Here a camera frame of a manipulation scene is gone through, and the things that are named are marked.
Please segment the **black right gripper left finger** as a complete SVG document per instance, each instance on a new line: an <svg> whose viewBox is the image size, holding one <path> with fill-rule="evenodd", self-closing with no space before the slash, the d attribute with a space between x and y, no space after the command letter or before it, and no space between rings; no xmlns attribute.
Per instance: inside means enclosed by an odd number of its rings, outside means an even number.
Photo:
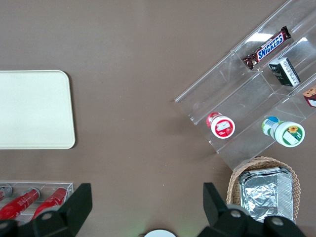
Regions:
<svg viewBox="0 0 316 237"><path fill-rule="evenodd" d="M43 210L32 221L35 237L75 237L92 210L90 183L82 183L61 206Z"/></svg>

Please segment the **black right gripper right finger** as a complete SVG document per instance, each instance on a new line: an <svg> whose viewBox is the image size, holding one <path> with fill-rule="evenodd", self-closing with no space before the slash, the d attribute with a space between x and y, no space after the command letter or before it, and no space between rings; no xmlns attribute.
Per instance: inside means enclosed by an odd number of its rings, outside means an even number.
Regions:
<svg viewBox="0 0 316 237"><path fill-rule="evenodd" d="M291 220L268 216L258 222L243 210L228 208L213 183L203 184L203 209L209 225L200 237L304 237Z"/></svg>

